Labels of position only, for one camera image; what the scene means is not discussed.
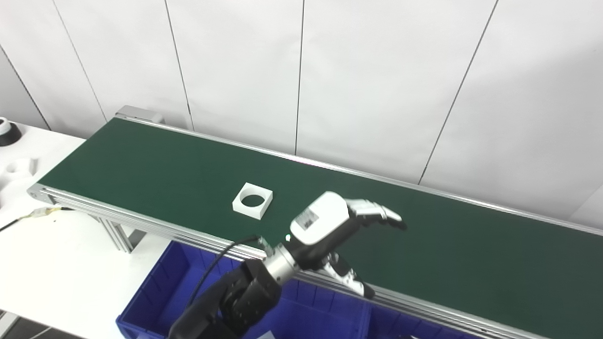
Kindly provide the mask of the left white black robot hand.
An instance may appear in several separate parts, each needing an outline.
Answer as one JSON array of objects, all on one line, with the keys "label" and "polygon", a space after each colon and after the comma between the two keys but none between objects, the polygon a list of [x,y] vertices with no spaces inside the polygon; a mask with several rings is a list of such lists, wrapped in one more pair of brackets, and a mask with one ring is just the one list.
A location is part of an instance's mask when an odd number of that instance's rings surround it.
[{"label": "left white black robot hand", "polygon": [[351,291],[372,299],[375,290],[364,283],[336,249],[360,228],[375,223],[407,229],[399,214],[381,204],[326,191],[291,221],[284,247],[300,270],[324,270]]}]

